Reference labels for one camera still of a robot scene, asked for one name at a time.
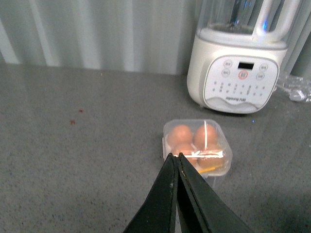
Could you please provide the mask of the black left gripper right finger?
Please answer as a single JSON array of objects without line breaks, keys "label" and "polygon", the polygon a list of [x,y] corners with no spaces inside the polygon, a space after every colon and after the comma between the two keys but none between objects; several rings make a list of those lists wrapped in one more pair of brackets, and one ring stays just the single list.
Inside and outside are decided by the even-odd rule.
[{"label": "black left gripper right finger", "polygon": [[251,233],[252,230],[218,197],[208,183],[179,155],[179,174],[203,233]]}]

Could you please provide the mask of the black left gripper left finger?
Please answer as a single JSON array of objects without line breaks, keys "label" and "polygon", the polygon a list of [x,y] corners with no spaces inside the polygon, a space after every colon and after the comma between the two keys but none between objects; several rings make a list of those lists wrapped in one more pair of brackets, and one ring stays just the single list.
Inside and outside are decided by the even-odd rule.
[{"label": "black left gripper left finger", "polygon": [[169,154],[143,205],[125,228],[125,233],[175,232],[178,166]]}]

